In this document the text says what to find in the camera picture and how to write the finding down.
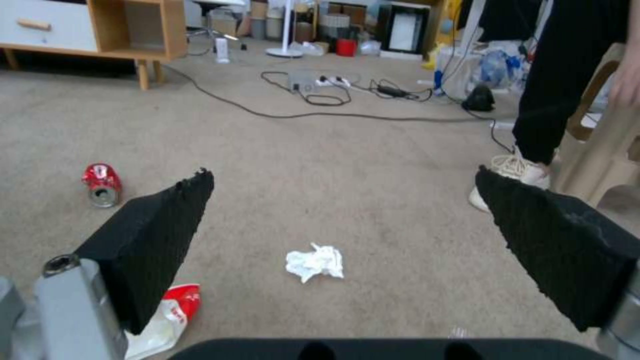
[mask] human hand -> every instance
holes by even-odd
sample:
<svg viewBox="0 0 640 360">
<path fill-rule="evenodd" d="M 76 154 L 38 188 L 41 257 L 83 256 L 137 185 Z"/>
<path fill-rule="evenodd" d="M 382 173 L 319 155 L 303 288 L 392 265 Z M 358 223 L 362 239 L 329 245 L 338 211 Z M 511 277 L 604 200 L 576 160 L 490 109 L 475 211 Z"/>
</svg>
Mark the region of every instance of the human hand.
<svg viewBox="0 0 640 360">
<path fill-rule="evenodd" d="M 614 75 L 609 101 L 618 106 L 640 106 L 640 42 L 627 44 Z"/>
</svg>

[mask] red soda can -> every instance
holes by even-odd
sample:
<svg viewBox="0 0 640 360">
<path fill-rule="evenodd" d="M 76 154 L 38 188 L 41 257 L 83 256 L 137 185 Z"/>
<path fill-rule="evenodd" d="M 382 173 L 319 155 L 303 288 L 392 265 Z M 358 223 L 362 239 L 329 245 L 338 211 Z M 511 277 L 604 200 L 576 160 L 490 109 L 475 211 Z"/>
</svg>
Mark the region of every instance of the red soda can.
<svg viewBox="0 0 640 360">
<path fill-rule="evenodd" d="M 110 208 L 120 200 L 122 183 L 115 170 L 107 164 L 87 166 L 82 182 L 89 188 L 89 199 L 94 206 Z"/>
</svg>

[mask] black pants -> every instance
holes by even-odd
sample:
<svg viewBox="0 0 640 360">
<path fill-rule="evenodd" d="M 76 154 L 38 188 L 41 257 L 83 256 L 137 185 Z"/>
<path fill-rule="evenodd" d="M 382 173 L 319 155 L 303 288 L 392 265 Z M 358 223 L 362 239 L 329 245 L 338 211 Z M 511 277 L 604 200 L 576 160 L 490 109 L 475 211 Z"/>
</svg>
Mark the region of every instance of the black pants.
<svg viewBox="0 0 640 360">
<path fill-rule="evenodd" d="M 628 14 L 629 0 L 554 0 L 513 129 L 525 159 L 551 163 L 602 56 L 626 40 Z"/>
</svg>

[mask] white drawer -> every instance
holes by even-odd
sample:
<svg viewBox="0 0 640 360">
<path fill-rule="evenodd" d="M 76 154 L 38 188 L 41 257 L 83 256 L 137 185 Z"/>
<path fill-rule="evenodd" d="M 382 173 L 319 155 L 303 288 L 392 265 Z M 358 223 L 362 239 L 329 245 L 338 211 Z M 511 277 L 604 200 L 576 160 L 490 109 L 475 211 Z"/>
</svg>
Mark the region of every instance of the white drawer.
<svg viewBox="0 0 640 360">
<path fill-rule="evenodd" d="M 49 31 L 21 26 L 18 20 L 50 24 Z M 97 51 L 89 8 L 43 0 L 0 1 L 0 44 Z"/>
</svg>

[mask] drawer handle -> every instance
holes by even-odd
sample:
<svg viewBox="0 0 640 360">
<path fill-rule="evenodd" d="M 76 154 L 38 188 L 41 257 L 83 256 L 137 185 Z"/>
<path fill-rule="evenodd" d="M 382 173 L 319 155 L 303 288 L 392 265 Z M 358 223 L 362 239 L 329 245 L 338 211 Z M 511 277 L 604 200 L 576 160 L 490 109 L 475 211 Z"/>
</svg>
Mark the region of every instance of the drawer handle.
<svg viewBox="0 0 640 360">
<path fill-rule="evenodd" d="M 27 19 L 18 19 L 18 25 L 23 28 L 36 29 L 42 31 L 51 31 L 51 24 L 42 21 L 33 21 Z"/>
</svg>

